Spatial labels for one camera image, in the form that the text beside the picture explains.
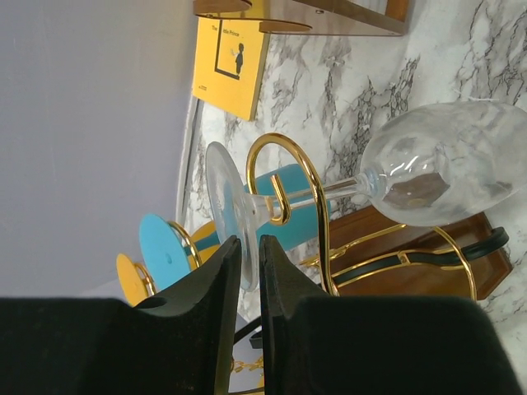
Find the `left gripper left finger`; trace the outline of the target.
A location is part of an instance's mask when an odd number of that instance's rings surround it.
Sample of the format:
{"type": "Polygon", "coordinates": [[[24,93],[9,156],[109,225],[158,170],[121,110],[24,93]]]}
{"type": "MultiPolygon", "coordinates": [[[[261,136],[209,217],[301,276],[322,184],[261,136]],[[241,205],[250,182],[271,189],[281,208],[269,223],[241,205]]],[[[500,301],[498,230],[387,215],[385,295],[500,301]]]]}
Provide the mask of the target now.
{"type": "Polygon", "coordinates": [[[4,394],[225,394],[240,241],[136,306],[103,298],[4,298],[4,394]]]}

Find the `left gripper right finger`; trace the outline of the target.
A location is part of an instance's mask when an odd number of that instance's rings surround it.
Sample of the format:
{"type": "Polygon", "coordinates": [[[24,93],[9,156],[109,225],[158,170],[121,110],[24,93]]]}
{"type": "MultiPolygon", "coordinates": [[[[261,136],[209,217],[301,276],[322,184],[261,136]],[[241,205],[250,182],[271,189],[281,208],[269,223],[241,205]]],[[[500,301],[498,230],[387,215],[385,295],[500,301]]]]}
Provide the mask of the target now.
{"type": "Polygon", "coordinates": [[[519,394],[488,316],[444,296],[331,296],[259,246],[268,394],[519,394]]]}

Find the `orange plastic wine glass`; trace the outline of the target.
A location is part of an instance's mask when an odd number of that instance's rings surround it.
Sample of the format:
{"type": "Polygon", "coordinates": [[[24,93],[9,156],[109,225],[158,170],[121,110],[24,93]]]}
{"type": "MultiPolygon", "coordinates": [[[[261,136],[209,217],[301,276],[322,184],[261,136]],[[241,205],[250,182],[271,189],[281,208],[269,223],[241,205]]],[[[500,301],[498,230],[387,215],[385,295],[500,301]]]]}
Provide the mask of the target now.
{"type": "Polygon", "coordinates": [[[141,262],[124,253],[115,259],[119,284],[132,306],[201,267],[219,248],[213,222],[189,234],[182,225],[156,215],[143,217],[139,241],[141,262]]]}

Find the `blue plastic wine glass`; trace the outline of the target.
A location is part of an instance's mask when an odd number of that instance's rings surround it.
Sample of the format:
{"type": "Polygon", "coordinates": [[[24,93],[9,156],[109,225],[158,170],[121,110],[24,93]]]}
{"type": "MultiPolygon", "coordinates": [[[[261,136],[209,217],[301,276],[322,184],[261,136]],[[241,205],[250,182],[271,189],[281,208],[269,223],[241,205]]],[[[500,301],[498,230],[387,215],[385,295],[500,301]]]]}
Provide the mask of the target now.
{"type": "MultiPolygon", "coordinates": [[[[257,178],[257,189],[263,195],[271,195],[273,188],[270,177],[278,174],[284,183],[286,193],[308,189],[309,182],[298,164],[286,165],[257,178]]],[[[286,251],[315,238],[318,235],[316,208],[302,207],[294,210],[290,221],[275,226],[267,223],[258,229],[257,236],[273,235],[286,251]]],[[[206,262],[221,243],[212,221],[198,228],[191,236],[200,258],[206,262]]],[[[145,215],[139,226],[139,243],[149,274],[158,290],[164,290],[196,268],[190,247],[177,234],[168,221],[155,214],[145,215]]]]}

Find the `clear glass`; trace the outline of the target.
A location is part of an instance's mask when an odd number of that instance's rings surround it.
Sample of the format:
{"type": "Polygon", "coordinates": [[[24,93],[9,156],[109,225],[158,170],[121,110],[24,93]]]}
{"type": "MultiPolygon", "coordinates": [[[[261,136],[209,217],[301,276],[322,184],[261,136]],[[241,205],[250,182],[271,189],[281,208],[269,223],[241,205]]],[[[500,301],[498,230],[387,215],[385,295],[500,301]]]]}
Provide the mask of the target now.
{"type": "Polygon", "coordinates": [[[361,157],[359,173],[323,185],[309,156],[279,133],[259,137],[240,175],[219,142],[206,150],[208,196],[220,241],[240,239],[242,282],[259,281],[258,229],[285,225],[302,207],[314,207],[322,287],[338,290],[330,276],[331,200],[362,196],[402,225],[438,227],[486,211],[526,185],[526,112],[496,101],[425,105],[393,118],[375,132],[361,157]],[[260,151],[274,144],[296,159],[308,188],[287,193],[279,175],[273,193],[259,194],[254,168],[260,151]]]}

